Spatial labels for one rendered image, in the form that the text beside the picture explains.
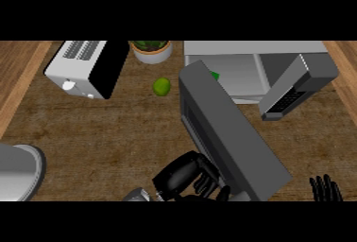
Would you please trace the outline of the potted plant in white pot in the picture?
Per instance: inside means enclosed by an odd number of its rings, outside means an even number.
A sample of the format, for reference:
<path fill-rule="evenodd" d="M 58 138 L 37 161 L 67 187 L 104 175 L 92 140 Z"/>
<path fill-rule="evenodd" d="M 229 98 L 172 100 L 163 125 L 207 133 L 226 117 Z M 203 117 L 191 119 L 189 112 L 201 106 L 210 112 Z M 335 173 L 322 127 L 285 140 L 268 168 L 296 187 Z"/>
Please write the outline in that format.
<path fill-rule="evenodd" d="M 164 62 L 172 55 L 173 43 L 167 42 L 166 46 L 155 51 L 144 51 L 136 47 L 135 44 L 132 44 L 132 48 L 133 48 L 135 55 L 141 62 L 144 62 L 147 64 L 158 64 L 158 63 Z"/>

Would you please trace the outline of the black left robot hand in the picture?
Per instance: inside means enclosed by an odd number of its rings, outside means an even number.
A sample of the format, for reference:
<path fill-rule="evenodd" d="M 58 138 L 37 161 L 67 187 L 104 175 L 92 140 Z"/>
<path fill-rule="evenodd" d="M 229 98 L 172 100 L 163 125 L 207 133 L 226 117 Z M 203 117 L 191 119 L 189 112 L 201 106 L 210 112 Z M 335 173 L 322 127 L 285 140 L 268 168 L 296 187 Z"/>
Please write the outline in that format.
<path fill-rule="evenodd" d="M 197 151 L 184 154 L 153 179 L 161 201 L 228 201 L 231 186 L 220 188 L 217 198 L 210 196 L 219 188 L 219 170 L 207 156 Z"/>

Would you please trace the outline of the white and black toaster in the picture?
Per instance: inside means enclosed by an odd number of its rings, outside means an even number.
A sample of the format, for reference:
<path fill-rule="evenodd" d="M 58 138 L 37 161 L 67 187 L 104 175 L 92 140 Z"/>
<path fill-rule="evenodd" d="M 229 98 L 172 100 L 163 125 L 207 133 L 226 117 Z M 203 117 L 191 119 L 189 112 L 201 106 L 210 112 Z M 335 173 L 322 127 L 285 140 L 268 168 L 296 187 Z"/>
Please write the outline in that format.
<path fill-rule="evenodd" d="M 66 41 L 43 74 L 70 95 L 110 99 L 129 51 L 127 41 Z"/>

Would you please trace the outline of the grey microwave body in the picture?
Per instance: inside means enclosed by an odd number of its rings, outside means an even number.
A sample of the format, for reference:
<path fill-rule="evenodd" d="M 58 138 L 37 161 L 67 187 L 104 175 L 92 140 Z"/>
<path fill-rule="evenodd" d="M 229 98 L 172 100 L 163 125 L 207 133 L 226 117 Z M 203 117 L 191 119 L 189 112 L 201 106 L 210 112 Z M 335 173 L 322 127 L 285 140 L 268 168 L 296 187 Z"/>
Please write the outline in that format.
<path fill-rule="evenodd" d="M 185 64 L 197 61 L 266 121 L 281 120 L 340 75 L 321 41 L 186 41 Z"/>

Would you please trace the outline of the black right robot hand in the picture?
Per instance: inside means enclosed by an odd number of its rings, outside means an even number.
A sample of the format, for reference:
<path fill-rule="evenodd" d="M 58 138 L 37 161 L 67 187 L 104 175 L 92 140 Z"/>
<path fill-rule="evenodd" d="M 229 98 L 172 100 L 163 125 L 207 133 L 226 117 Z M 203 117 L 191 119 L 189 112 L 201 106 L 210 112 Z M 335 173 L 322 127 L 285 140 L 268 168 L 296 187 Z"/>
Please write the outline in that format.
<path fill-rule="evenodd" d="M 343 201 L 343 193 L 338 184 L 331 180 L 328 174 L 310 179 L 315 201 Z"/>

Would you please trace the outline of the dark grey microwave door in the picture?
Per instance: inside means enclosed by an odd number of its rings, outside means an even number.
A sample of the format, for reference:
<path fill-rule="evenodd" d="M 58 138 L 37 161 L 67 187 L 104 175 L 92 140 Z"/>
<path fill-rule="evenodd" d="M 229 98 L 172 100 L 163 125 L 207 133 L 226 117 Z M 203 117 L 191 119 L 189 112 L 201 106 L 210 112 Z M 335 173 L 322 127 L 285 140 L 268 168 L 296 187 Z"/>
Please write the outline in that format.
<path fill-rule="evenodd" d="M 201 60 L 182 69 L 179 88 L 182 120 L 220 182 L 235 195 L 269 200 L 293 175 Z"/>

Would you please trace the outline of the large grey cylinder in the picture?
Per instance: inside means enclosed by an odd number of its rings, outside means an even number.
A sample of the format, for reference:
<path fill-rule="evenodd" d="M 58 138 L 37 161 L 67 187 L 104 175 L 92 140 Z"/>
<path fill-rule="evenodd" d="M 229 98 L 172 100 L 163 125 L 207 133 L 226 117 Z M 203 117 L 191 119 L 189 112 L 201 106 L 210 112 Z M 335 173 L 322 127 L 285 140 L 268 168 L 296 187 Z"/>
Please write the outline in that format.
<path fill-rule="evenodd" d="M 46 157 L 39 147 L 0 144 L 0 201 L 30 200 L 46 174 Z"/>

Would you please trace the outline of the green avocado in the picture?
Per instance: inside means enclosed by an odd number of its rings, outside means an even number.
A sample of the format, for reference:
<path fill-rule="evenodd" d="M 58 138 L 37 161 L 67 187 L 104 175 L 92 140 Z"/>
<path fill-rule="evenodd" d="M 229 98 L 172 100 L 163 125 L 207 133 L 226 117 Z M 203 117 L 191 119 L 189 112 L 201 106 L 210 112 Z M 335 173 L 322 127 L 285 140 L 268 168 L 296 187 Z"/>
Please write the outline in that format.
<path fill-rule="evenodd" d="M 158 78 L 153 85 L 153 90 L 157 96 L 167 96 L 170 92 L 170 80 L 167 78 Z"/>

